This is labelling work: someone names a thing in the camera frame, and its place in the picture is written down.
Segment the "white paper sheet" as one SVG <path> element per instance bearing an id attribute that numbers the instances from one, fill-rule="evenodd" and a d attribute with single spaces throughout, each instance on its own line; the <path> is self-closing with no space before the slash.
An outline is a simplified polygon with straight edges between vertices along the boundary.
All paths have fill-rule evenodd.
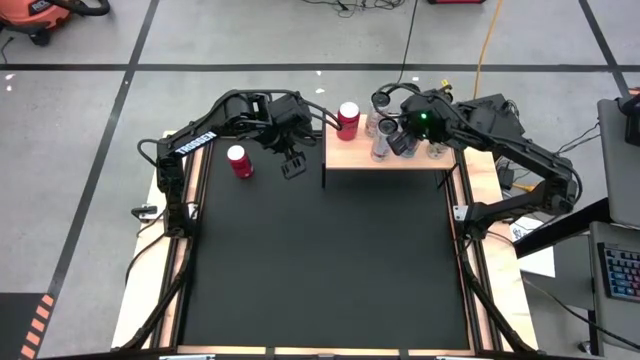
<path id="1" fill-rule="evenodd" d="M 512 223 L 509 228 L 513 242 L 528 235 L 543 224 L 542 221 L 521 217 Z M 554 251 L 552 247 L 537 251 L 518 260 L 520 270 L 531 274 L 554 278 L 556 275 Z"/>

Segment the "dark table mat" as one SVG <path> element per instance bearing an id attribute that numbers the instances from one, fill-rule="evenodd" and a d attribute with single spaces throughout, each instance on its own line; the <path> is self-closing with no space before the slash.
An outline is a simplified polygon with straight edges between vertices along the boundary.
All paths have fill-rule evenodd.
<path id="1" fill-rule="evenodd" d="M 185 345 L 465 350 L 466 316 L 446 195 L 430 171 L 307 169 L 246 142 L 208 164 Z"/>

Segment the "black keyboard with blue keys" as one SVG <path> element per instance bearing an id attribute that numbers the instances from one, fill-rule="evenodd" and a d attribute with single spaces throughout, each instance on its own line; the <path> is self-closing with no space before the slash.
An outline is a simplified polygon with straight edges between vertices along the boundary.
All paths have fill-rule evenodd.
<path id="1" fill-rule="evenodd" d="M 640 248 L 599 242 L 597 250 L 606 295 L 640 303 Z"/>

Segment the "grey desk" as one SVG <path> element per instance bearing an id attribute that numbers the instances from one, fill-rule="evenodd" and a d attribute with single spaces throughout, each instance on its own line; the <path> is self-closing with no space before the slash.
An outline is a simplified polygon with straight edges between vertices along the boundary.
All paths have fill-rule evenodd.
<path id="1" fill-rule="evenodd" d="M 601 335 L 600 342 L 640 353 L 640 303 L 612 299 L 606 295 L 597 250 L 599 242 L 640 248 L 640 230 L 603 222 L 593 222 L 589 226 L 596 323 L 607 330 Z"/>
<path id="2" fill-rule="evenodd" d="M 597 102 L 611 218 L 619 224 L 640 228 L 640 147 L 625 141 L 627 117 L 618 102 Z"/>

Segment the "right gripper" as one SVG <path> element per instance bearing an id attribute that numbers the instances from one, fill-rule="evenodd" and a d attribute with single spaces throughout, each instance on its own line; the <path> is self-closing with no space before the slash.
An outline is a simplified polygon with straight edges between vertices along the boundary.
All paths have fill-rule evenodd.
<path id="1" fill-rule="evenodd" d="M 427 98 L 419 95 L 411 95 L 401 103 L 400 121 L 404 131 L 395 132 L 386 139 L 396 156 L 401 156 L 407 150 L 413 149 L 416 139 L 427 139 L 431 125 L 429 105 Z"/>

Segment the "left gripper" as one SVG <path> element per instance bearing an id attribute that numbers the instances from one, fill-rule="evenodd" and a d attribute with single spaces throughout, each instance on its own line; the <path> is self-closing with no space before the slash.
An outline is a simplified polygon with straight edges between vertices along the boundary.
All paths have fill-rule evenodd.
<path id="1" fill-rule="evenodd" d="M 311 111 L 299 93 L 289 93 L 269 103 L 269 114 L 275 134 L 269 148 L 275 153 L 286 152 L 280 169 L 285 179 L 293 179 L 306 171 L 305 154 L 293 151 L 293 147 L 296 144 L 307 147 L 317 145 L 311 126 Z"/>

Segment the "wooden shelf with black frame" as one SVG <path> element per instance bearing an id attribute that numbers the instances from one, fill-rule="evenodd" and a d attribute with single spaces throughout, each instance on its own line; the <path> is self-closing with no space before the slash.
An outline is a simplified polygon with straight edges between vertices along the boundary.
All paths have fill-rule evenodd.
<path id="1" fill-rule="evenodd" d="M 353 140 L 343 141 L 337 131 L 324 125 L 324 163 L 327 170 L 443 170 L 449 171 L 456 161 L 451 149 L 438 159 L 427 155 L 429 143 L 421 142 L 411 158 L 398 157 L 393 153 L 381 162 L 374 161 L 370 151 L 373 138 L 365 134 L 367 115 L 360 116 L 358 130 Z"/>

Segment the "black desk device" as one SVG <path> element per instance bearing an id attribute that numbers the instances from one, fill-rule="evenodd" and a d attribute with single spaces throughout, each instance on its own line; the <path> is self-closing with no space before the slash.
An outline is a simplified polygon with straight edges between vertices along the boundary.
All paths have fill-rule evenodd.
<path id="1" fill-rule="evenodd" d="M 619 98 L 617 103 L 626 117 L 625 142 L 640 147 L 640 88 L 634 89 L 628 99 Z"/>

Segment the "black mesh computer case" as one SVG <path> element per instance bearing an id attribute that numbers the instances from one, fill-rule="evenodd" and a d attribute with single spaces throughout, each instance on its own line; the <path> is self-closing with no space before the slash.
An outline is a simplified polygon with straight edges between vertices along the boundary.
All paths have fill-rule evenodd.
<path id="1" fill-rule="evenodd" d="M 466 129 L 489 144 L 522 144 L 524 129 L 511 103 L 502 94 L 458 102 Z"/>

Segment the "red cola zero can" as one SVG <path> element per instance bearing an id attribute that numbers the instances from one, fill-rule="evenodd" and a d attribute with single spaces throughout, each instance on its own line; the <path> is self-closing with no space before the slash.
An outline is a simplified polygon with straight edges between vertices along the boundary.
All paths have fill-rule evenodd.
<path id="1" fill-rule="evenodd" d="M 354 102 L 344 102 L 338 110 L 341 129 L 337 132 L 339 139 L 350 141 L 356 137 L 360 120 L 360 108 Z"/>
<path id="2" fill-rule="evenodd" d="M 241 145 L 233 145 L 227 150 L 227 159 L 234 174 L 241 179 L 249 178 L 254 173 L 254 167 L 247 151 Z"/>

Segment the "orange shop vacuum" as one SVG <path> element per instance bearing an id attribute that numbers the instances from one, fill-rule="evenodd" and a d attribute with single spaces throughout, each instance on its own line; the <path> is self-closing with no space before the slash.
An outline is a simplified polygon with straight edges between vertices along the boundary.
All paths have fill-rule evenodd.
<path id="1" fill-rule="evenodd" d="M 0 0 L 0 32 L 27 35 L 37 46 L 50 43 L 51 33 L 71 17 L 71 12 L 47 0 Z"/>

